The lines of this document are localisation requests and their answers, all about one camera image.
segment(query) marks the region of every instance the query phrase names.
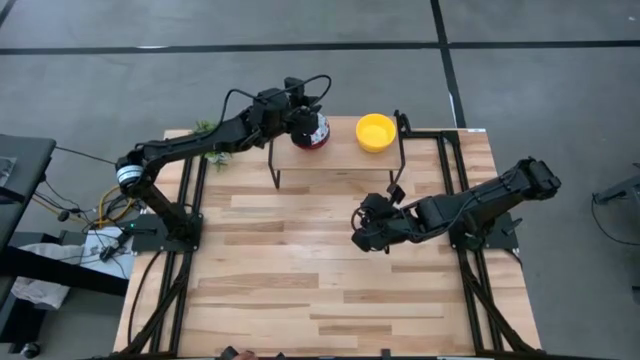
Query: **yellow wire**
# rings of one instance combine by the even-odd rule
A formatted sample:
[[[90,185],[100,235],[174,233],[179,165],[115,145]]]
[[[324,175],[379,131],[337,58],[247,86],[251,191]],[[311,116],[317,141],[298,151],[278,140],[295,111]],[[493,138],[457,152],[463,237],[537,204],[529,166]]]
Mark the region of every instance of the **yellow wire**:
[[[40,201],[40,200],[36,199],[35,197],[32,197],[32,198],[31,198],[31,200],[33,200],[33,201],[37,202],[38,204],[40,204],[40,205],[44,206],[44,208],[45,208],[45,209],[47,209],[47,210],[51,211],[52,213],[56,214],[57,216],[60,216],[60,211],[55,210],[54,208],[52,208],[52,207],[50,207],[49,205],[47,205],[47,204],[43,203],[42,201]],[[82,220],[80,220],[80,219],[76,218],[76,217],[75,217],[75,216],[73,216],[73,215],[69,216],[69,219],[70,219],[70,220],[73,220],[73,221],[77,221],[77,222],[84,223],[84,221],[82,221]]]
[[[118,186],[114,186],[113,188],[111,188],[111,190],[109,190],[106,193],[104,193],[104,195],[102,195],[102,198],[100,198],[100,204],[98,205],[98,219],[94,222],[94,224],[95,224],[97,229],[102,229],[103,226],[105,226],[107,224],[111,224],[113,221],[118,221],[118,220],[122,219],[125,215],[127,215],[127,212],[133,206],[133,200],[129,199],[129,202],[127,203],[127,206],[125,206],[125,208],[122,211],[120,211],[120,213],[118,213],[118,215],[114,216],[113,218],[109,218],[109,219],[103,219],[102,218],[102,210],[104,208],[105,200],[109,197],[109,195],[111,195],[114,191],[116,191],[118,189],[119,189]],[[53,207],[49,206],[48,204],[45,204],[44,202],[38,200],[35,197],[33,197],[31,199],[33,201],[37,202],[38,204],[42,205],[45,209],[47,209],[50,212],[56,214],[56,216],[60,216],[60,211],[54,209]],[[73,214],[71,214],[71,216],[69,216],[69,219],[73,220],[73,221],[76,221],[76,222],[84,223],[83,220],[78,219],[77,217],[73,216]]]
[[[104,225],[110,224],[113,221],[120,220],[131,209],[131,206],[133,206],[133,200],[129,199],[129,202],[127,203],[127,206],[124,209],[122,209],[122,211],[120,211],[120,213],[118,215],[116,215],[113,218],[107,219],[107,220],[102,218],[102,208],[104,207],[105,200],[109,197],[109,195],[111,195],[111,193],[113,193],[114,191],[118,190],[119,188],[120,188],[119,186],[112,187],[109,191],[107,191],[106,193],[104,193],[104,195],[102,195],[102,198],[100,198],[100,204],[98,205],[98,220],[96,220],[96,222],[95,222],[96,228],[102,229],[102,227]]]

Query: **gray concrete floor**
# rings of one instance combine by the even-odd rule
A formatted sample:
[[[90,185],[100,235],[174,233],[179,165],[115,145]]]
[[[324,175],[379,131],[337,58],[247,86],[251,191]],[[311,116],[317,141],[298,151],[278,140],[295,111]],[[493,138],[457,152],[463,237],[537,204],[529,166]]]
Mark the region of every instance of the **gray concrete floor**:
[[[441,2],[450,41],[640,38],[633,0]],[[0,47],[435,39],[429,2],[418,0],[18,0],[0,28]],[[553,200],[514,211],[524,217],[518,235],[544,348],[637,358],[640,305],[630,283],[640,249],[607,240],[589,201],[638,171],[631,163],[640,160],[640,49],[459,50],[452,57],[468,126],[488,129],[499,170],[531,155],[563,181]],[[329,115],[399,108],[414,126],[454,124],[439,52],[413,50],[0,56],[0,126],[115,159],[166,128],[216,117],[231,87],[256,92],[285,76],[323,72],[334,79],[323,102]],[[232,110],[245,104],[236,99]],[[115,181],[110,166],[61,152],[48,176],[83,206]],[[628,204],[598,211],[615,236],[638,241]],[[20,224],[54,234],[62,228],[73,226],[36,206]],[[121,307],[120,298],[72,291],[47,316],[40,358],[107,354]]]

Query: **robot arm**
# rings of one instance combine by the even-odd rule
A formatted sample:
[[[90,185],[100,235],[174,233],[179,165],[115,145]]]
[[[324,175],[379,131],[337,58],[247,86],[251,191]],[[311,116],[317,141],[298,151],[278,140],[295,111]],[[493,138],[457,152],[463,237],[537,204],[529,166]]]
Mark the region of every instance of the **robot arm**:
[[[304,85],[318,78],[329,80],[320,97],[305,96]],[[221,121],[212,131],[136,145],[116,162],[120,190],[130,198],[143,200],[167,228],[169,239],[184,239],[197,230],[189,226],[184,207],[171,203],[154,185],[167,163],[210,151],[237,153],[265,144],[283,133],[311,134],[318,127],[318,101],[331,86],[327,75],[306,81],[286,78],[285,89],[268,89],[253,97],[253,104],[232,119]]]
[[[542,161],[520,160],[513,168],[485,183],[456,195],[428,196],[396,208],[404,191],[391,185],[390,198],[368,194],[352,217],[351,240],[362,251],[388,252],[389,246],[405,241],[421,243],[462,224],[470,238],[483,239],[494,220],[526,200],[553,197],[560,180]],[[360,218],[360,228],[353,224]]]

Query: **black floor stripe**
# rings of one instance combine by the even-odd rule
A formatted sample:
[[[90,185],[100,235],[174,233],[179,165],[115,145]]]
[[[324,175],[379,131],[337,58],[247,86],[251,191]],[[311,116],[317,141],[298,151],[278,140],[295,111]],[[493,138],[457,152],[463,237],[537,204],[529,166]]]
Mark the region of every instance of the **black floor stripe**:
[[[2,15],[10,8],[5,7]],[[193,54],[232,52],[329,51],[329,50],[462,50],[462,49],[575,49],[575,48],[633,48],[640,40],[611,41],[525,41],[525,42],[337,42],[298,44],[246,45],[177,45],[177,46],[116,46],[116,47],[59,47],[5,48],[0,55],[126,55],[126,54]]]
[[[140,47],[11,48],[0,55],[188,54],[269,51],[419,50],[438,49],[436,42],[335,42],[298,44],[186,45]]]
[[[575,49],[640,47],[640,40],[452,42],[449,49]]]
[[[456,73],[453,69],[451,51],[448,47],[449,41],[447,40],[447,32],[445,31],[444,27],[444,19],[442,18],[440,2],[438,0],[431,0],[431,9],[433,12],[433,20],[436,25],[436,32],[438,33],[438,43],[441,45],[440,56],[442,57],[444,76],[447,80],[447,89],[449,90],[449,96],[453,107],[453,120],[455,121],[456,127],[466,128],[467,122],[464,118],[464,111],[462,110],[462,100],[460,99],[460,91],[458,90]]]
[[[9,0],[4,4],[4,8],[2,8],[2,11],[0,12],[0,27],[2,27],[7,16],[9,16],[9,13],[11,12],[11,9],[13,9],[13,5],[15,5],[16,1],[18,0]]]

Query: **wooden table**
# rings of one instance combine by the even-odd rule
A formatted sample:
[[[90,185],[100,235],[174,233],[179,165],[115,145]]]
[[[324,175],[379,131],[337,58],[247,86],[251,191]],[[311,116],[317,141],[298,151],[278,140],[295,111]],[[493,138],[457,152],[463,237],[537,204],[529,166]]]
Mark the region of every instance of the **wooden table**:
[[[459,132],[470,185],[496,176],[487,134]],[[406,140],[405,152],[399,181],[405,202],[443,193],[436,142]],[[252,149],[235,154],[222,172],[209,167],[201,209],[205,234],[193,260],[180,356],[213,356],[228,345],[259,356],[379,355],[382,348],[394,355],[474,353],[447,235],[394,246],[390,255],[364,253],[350,240],[352,211],[367,192],[384,193],[386,172],[295,171],[276,190],[267,156]],[[182,165],[166,166],[156,182],[170,199],[177,197]],[[131,304],[151,256],[135,261],[114,350],[126,345]],[[539,346],[520,266],[504,251],[485,256],[498,308],[525,341]],[[163,258],[143,288],[135,332],[156,306]],[[168,348],[172,319],[170,310],[161,349]]]

